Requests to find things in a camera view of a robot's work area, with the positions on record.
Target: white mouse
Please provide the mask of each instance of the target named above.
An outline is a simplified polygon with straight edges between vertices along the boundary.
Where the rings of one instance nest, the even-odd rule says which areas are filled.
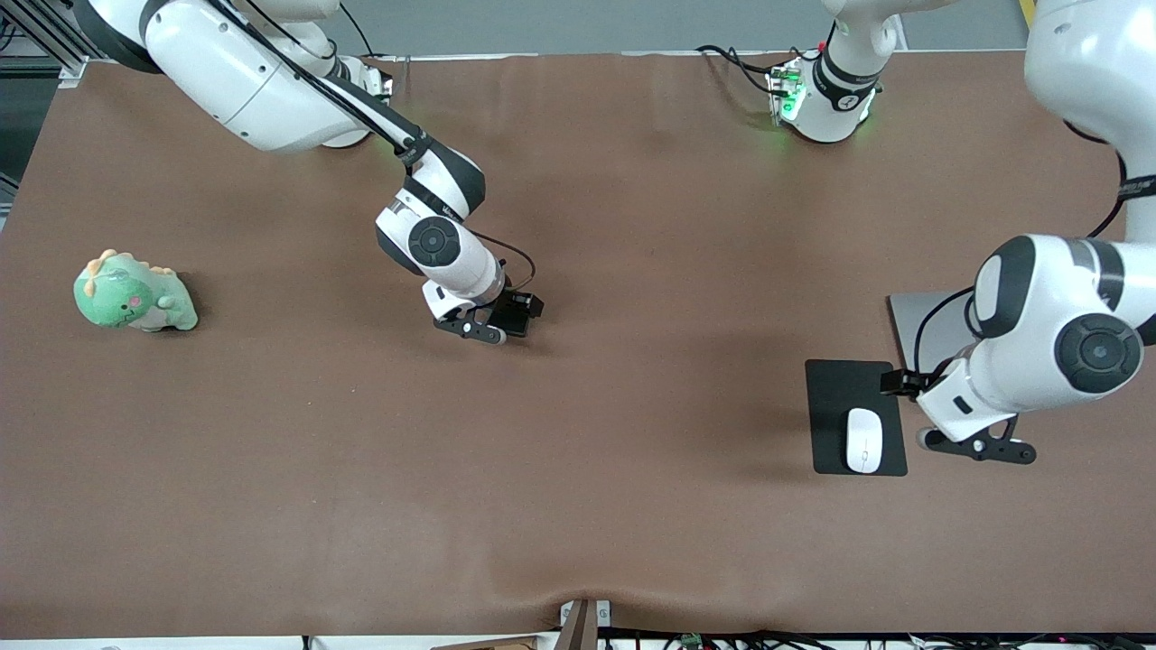
[[[883,421],[866,408],[847,412],[847,467],[860,474],[872,474],[883,459]]]

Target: mouse pad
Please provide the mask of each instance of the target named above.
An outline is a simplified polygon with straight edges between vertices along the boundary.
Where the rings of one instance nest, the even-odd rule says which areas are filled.
[[[883,361],[807,361],[810,452],[816,472],[854,477],[907,475],[898,398],[879,392],[880,376],[892,368]],[[870,474],[852,472],[846,465],[843,422],[852,408],[874,411],[883,422],[883,458],[879,471]]]

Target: black cable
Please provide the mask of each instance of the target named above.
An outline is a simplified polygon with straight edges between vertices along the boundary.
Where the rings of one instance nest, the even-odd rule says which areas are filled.
[[[351,102],[346,99],[342,95],[338,94],[328,86],[321,83],[321,81],[318,80],[317,76],[313,75],[313,73],[303,68],[301,65],[298,65],[291,58],[289,58],[289,56],[287,56],[286,53],[281,52],[275,46],[273,46],[273,44],[269,43],[269,39],[266,38],[264,34],[261,34],[261,30],[257,29],[257,27],[253,25],[252,23],[243,20],[243,17],[239,15],[239,13],[235,7],[228,6],[223,0],[206,0],[206,1],[214,9],[220,12],[229,22],[231,22],[238,29],[251,36],[268,52],[279,58],[281,62],[286,65],[286,67],[288,67],[294,72],[295,79],[304,81],[307,86],[313,88],[323,97],[332,102],[334,105],[336,105],[339,109],[341,109],[353,118],[357,119],[365,128],[368,128],[373,133],[377,133],[383,139],[385,139],[386,142],[393,145],[395,153],[401,153],[403,150],[401,143],[390,138],[390,134],[386,133],[384,128],[378,126],[378,124],[373,121],[369,116],[366,116],[364,111],[358,109],[356,105],[354,105]]]
[[[506,249],[509,251],[513,251],[513,252],[518,253],[519,256],[523,257],[523,259],[525,259],[529,264],[529,275],[526,276],[526,279],[523,280],[521,282],[518,282],[513,287],[510,287],[511,291],[517,291],[519,289],[523,289],[523,288],[526,287],[526,285],[529,285],[531,282],[534,281],[534,276],[538,275],[538,265],[534,264],[534,258],[529,257],[529,253],[527,253],[526,251],[524,251],[524,250],[521,250],[521,249],[519,249],[517,246],[510,245],[510,244],[507,244],[507,243],[505,243],[502,239],[498,239],[496,237],[490,237],[489,235],[483,235],[483,234],[481,234],[481,232],[479,232],[476,230],[470,230],[470,232],[473,232],[474,236],[477,237],[479,239],[486,239],[487,242],[489,242],[491,244],[496,244],[498,246],[502,246],[503,249]]]
[[[257,2],[254,2],[253,0],[247,0],[247,1],[249,1],[249,5],[253,8],[253,10],[255,10],[258,14],[261,15],[262,19],[265,19],[265,22],[269,23],[271,25],[273,25],[274,29],[276,29],[277,31],[280,31],[281,34],[283,34],[286,38],[288,38],[289,40],[292,40],[295,44],[297,44],[297,46],[301,47],[302,50],[304,50],[309,56],[313,57],[314,59],[321,59],[323,61],[328,61],[333,57],[338,56],[338,44],[334,43],[332,38],[327,39],[329,42],[329,47],[332,50],[329,52],[329,56],[328,57],[318,56],[316,52],[313,52],[309,47],[305,47],[305,45],[303,45],[301,40],[297,40],[296,36],[294,36],[294,35],[289,34],[288,31],[286,31],[286,29],[283,27],[281,27],[277,23],[277,21],[271,19],[269,15],[266,14],[264,9],[261,9],[260,7],[257,6]]]
[[[940,303],[938,305],[935,305],[931,311],[927,312],[927,316],[924,316],[924,319],[919,323],[919,328],[916,330],[916,345],[914,345],[914,350],[911,353],[911,364],[914,367],[914,368],[912,368],[912,370],[916,371],[916,375],[920,374],[919,372],[919,347],[920,347],[920,344],[922,344],[922,341],[924,341],[924,330],[927,327],[927,323],[929,323],[931,319],[932,319],[932,317],[934,317],[936,313],[939,313],[940,310],[942,310],[944,306],[947,306],[948,304],[950,304],[953,301],[955,301],[955,300],[959,298],[961,296],[966,295],[969,291],[973,291],[973,290],[976,290],[975,287],[968,287],[966,289],[959,289],[958,291],[956,291],[956,293],[951,294],[950,296],[943,298],[942,301],[940,301]]]
[[[699,47],[695,47],[695,51],[703,53],[717,52],[721,54],[721,57],[726,59],[729,64],[739,66],[739,69],[742,71],[743,76],[746,76],[747,81],[749,81],[750,84],[754,86],[755,88],[758,88],[763,93],[766,93],[768,95],[773,95],[776,97],[787,96],[787,94],[784,93],[783,90],[772,90],[771,88],[763,86],[762,83],[758,82],[758,80],[751,76],[750,73],[753,72],[756,74],[766,74],[771,71],[771,68],[770,67],[764,68],[743,61],[742,58],[739,56],[739,52],[735,51],[734,47],[731,47],[729,50],[722,50],[718,45],[702,45]]]
[[[794,54],[795,57],[799,57],[800,59],[802,59],[805,61],[817,61],[818,59],[821,59],[823,57],[822,52],[820,52],[818,54],[815,54],[814,57],[808,57],[807,54],[800,52],[799,49],[795,47],[794,45],[791,46],[791,50],[788,50],[788,52],[791,52],[792,54]]]
[[[1015,426],[1018,419],[1020,418],[1017,415],[1007,421],[1007,426],[1003,430],[1003,438],[1010,438],[1011,434],[1015,431]],[[926,650],[1021,650],[1024,645],[1045,641],[1050,636],[1059,637],[1061,643],[1076,642],[1080,644],[1092,645],[1098,650],[1111,650],[1111,644],[1082,634],[1037,634],[1024,638],[1023,641],[1014,642],[1002,642],[999,638],[991,638],[983,635],[978,636],[975,641],[932,635],[925,637],[924,641],[935,643],[935,645],[927,645]]]
[[[1090,134],[1084,133],[1083,131],[1076,128],[1076,126],[1073,125],[1068,120],[1064,120],[1064,125],[1067,126],[1068,130],[1072,133],[1075,133],[1076,135],[1079,135],[1080,138],[1083,138],[1084,140],[1088,140],[1089,142],[1096,142],[1097,145],[1106,145],[1107,143],[1107,141],[1104,140],[1104,139],[1102,139],[1102,138],[1096,138],[1095,135],[1090,135]],[[1121,156],[1119,152],[1116,153],[1116,162],[1117,162],[1117,165],[1119,167],[1119,171],[1120,171],[1120,185],[1122,185],[1124,182],[1128,179],[1128,167],[1127,167],[1127,164],[1125,164],[1124,156]],[[1098,226],[1096,226],[1095,228],[1092,228],[1091,231],[1088,232],[1088,235],[1084,238],[1085,239],[1091,239],[1092,237],[1098,237],[1104,230],[1107,229],[1109,226],[1112,224],[1113,221],[1116,221],[1116,217],[1120,214],[1120,210],[1122,208],[1124,208],[1124,201],[1121,201],[1119,198],[1117,198],[1116,199],[1116,204],[1112,206],[1112,209],[1109,210],[1109,213],[1104,217],[1104,220],[1101,221]],[[925,316],[924,320],[919,324],[919,330],[916,332],[916,349],[914,349],[914,353],[912,354],[912,365],[914,365],[913,370],[916,371],[917,375],[919,374],[919,345],[920,345],[920,341],[922,339],[922,332],[924,332],[924,328],[927,326],[927,323],[932,319],[933,316],[935,316],[935,313],[939,310],[941,310],[944,306],[947,306],[947,303],[950,303],[951,301],[954,301],[954,300],[958,298],[959,296],[966,294],[968,291],[972,291],[973,289],[975,289],[975,287],[969,287],[966,289],[962,289],[959,291],[956,291],[950,297],[946,298],[943,302],[941,302],[940,304],[935,305],[935,309],[933,309],[929,312],[927,312],[927,316]],[[983,338],[983,335],[971,324],[971,305],[975,303],[975,300],[976,300],[976,296],[972,295],[971,297],[968,298],[968,302],[964,304],[964,308],[963,308],[964,309],[963,320],[964,320],[964,323],[966,323],[968,330],[970,330],[971,333],[975,337]]]
[[[346,17],[349,19],[349,22],[354,23],[354,29],[357,30],[357,35],[362,37],[362,43],[365,44],[365,56],[379,57],[380,54],[378,54],[373,50],[373,46],[369,44],[369,38],[365,38],[365,32],[362,31],[361,25],[357,24],[357,19],[355,19],[354,15],[349,13],[349,9],[346,8],[346,3],[341,2],[340,6],[341,6],[341,12],[346,14]]]
[[[1096,138],[1095,135],[1080,131],[1079,128],[1076,128],[1076,125],[1072,124],[1068,120],[1064,120],[1064,126],[1067,126],[1068,131],[1075,133],[1076,135],[1083,138],[1089,142],[1095,142],[1097,145],[1107,145],[1107,140],[1104,140],[1103,138]]]
[[[1124,164],[1124,156],[1121,156],[1119,152],[1117,152],[1116,154],[1116,161],[1120,167],[1120,185],[1124,185],[1124,182],[1128,179],[1128,167]],[[1124,201],[1121,201],[1119,197],[1117,197],[1116,205],[1112,206],[1111,212],[1107,213],[1107,216],[1104,217],[1104,221],[1099,222],[1099,226],[1091,229],[1091,232],[1088,234],[1087,238],[1090,239],[1092,237],[1098,237],[1101,232],[1106,230],[1107,227],[1111,226],[1113,221],[1116,221],[1116,217],[1117,215],[1120,214],[1121,208],[1124,208]]]
[[[2,20],[2,24],[0,24],[0,40],[3,40],[3,43],[0,43],[0,52],[3,52],[5,50],[8,49],[8,45],[12,45],[12,40],[13,38],[16,38],[18,31],[20,28],[16,27],[16,23],[10,22],[5,16]]]
[[[983,339],[984,334],[979,332],[979,327],[971,324],[971,312],[972,312],[971,308],[975,305],[976,305],[976,293],[972,291],[971,295],[968,296],[968,302],[963,303],[963,322],[964,324],[968,325],[968,330],[971,332],[972,337],[976,337],[977,339]]]

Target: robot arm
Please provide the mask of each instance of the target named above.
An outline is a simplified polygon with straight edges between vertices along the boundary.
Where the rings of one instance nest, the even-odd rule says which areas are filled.
[[[104,34],[105,42],[118,42],[110,31],[120,35],[121,51],[131,54],[129,44],[140,46],[148,64],[258,149],[301,152],[335,141],[356,142],[370,132],[390,142],[406,178],[377,217],[378,243],[402,267],[429,279],[423,296],[438,328],[501,344],[507,334],[525,335],[528,320],[541,313],[541,302],[510,289],[502,264],[464,226],[486,199],[484,175],[366,89],[371,75],[361,68],[372,68],[356,59],[338,59],[332,51],[328,56],[314,51],[316,38],[313,47],[305,42],[297,47],[305,64],[298,62],[282,51],[288,45],[275,44],[222,0],[89,1],[99,22],[87,21],[87,31]],[[333,5],[335,10],[338,6],[320,0],[266,3],[279,15],[306,19],[312,16],[310,7]],[[126,17],[133,13],[135,22]],[[139,34],[133,24],[140,25]],[[310,34],[303,28],[295,31]],[[138,67],[147,67],[144,59],[132,56]],[[323,75],[309,69],[318,61],[327,69]]]
[[[980,341],[917,402],[963,442],[1020,413],[1104,398],[1156,344],[1156,0],[1040,0],[1024,75],[1037,99],[1113,146],[1133,176],[1127,241],[1025,235],[976,276]],[[1096,93],[1081,82],[1096,80]]]
[[[975,297],[980,341],[916,398],[953,442],[1132,379],[1156,342],[1156,248],[1020,236],[980,267]]]
[[[776,119],[816,142],[846,139],[867,119],[876,82],[898,44],[898,14],[955,0],[823,0],[833,16],[827,46],[771,74]]]

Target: brown table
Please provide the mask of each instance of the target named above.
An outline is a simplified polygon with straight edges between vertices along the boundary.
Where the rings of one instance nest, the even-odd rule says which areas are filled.
[[[805,360],[895,361],[887,294],[1107,209],[1112,154],[1022,54],[898,56],[835,147],[717,58],[393,69],[487,170],[470,224],[536,257],[532,337],[433,330],[373,237],[380,143],[262,154],[90,67],[0,236],[0,635],[514,631],[583,594],[650,628],[1156,629],[1151,370],[1024,416],[1032,466],[922,452],[904,404],[906,478],[812,471]],[[202,324],[86,323],[109,246]]]

